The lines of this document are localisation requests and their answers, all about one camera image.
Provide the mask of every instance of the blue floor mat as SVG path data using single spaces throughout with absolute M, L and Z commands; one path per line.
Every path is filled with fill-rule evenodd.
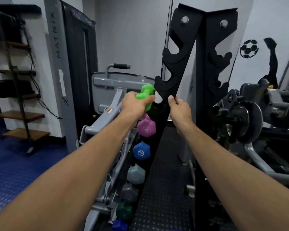
M 0 119 L 0 136 L 6 131 Z M 0 210 L 68 154 L 66 144 L 45 143 L 32 156 L 24 154 L 25 147 L 19 138 L 0 137 Z

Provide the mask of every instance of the navy dumbbell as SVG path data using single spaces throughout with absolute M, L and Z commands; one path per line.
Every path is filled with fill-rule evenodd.
M 145 160 L 151 156 L 150 146 L 143 141 L 134 146 L 133 152 L 134 157 L 139 160 Z
M 128 225 L 124 223 L 122 220 L 115 220 L 112 224 L 111 231 L 127 231 Z

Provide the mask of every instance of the gray dumbbell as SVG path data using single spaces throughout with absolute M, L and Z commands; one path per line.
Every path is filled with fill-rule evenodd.
M 134 188 L 131 183 L 125 183 L 122 187 L 121 198 L 129 203 L 137 201 L 139 190 Z

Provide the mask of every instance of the black foam grip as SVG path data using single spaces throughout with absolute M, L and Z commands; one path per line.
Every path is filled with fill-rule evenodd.
M 129 69 L 129 65 L 127 64 L 117 64 L 117 63 L 113 63 L 113 68 L 115 69 Z

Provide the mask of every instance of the wooden shelf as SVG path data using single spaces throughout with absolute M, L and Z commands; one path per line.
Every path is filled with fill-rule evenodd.
M 29 130 L 31 139 L 36 141 L 45 136 L 49 136 L 50 132 Z M 3 134 L 4 136 L 13 136 L 21 139 L 27 139 L 26 130 L 23 128 L 16 128 Z
M 18 75 L 33 75 L 33 76 L 36 75 L 36 72 L 33 70 L 14 70 L 14 72 Z M 0 73 L 10 74 L 11 71 L 8 69 L 0 69 Z
M 7 41 L 6 43 L 7 43 L 9 48 L 23 49 L 23 50 L 31 51 L 31 47 L 27 44 L 21 44 L 21 43 L 11 42 L 11 41 Z M 3 46 L 3 41 L 0 41 L 0 47 L 2 47 L 2 46 Z
M 31 100 L 31 99 L 37 99 L 40 98 L 39 94 L 33 93 L 33 94 L 29 94 L 29 95 L 23 95 L 22 98 L 24 100 Z
M 25 116 L 28 122 L 44 118 L 45 115 L 43 113 L 31 113 L 25 112 Z M 10 110 L 3 113 L 0 113 L 1 118 L 9 118 L 9 119 L 16 119 L 16 120 L 23 120 L 22 114 L 20 111 Z

